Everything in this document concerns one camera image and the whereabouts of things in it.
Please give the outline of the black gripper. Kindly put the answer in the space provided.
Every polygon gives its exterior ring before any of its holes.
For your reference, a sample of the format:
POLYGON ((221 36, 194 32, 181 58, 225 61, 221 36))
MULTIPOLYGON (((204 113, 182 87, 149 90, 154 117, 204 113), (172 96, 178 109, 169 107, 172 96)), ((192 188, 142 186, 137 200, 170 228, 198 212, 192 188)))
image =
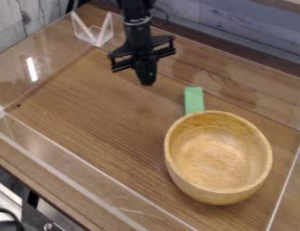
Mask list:
POLYGON ((112 70, 117 72, 133 68, 141 83, 153 86, 158 60, 176 53, 176 37, 170 34, 153 35, 150 19, 124 20, 122 24, 125 42, 108 54, 112 70))

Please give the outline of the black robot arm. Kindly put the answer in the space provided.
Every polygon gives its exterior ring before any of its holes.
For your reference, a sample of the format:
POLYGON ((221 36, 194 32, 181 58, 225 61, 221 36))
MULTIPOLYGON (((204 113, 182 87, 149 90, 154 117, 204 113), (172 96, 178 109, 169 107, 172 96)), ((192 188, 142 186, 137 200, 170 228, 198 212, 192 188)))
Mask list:
POLYGON ((153 35, 150 10, 157 0, 117 0, 126 40, 108 57, 114 72, 133 69, 145 86, 157 81, 158 61, 176 53, 173 35, 153 35))

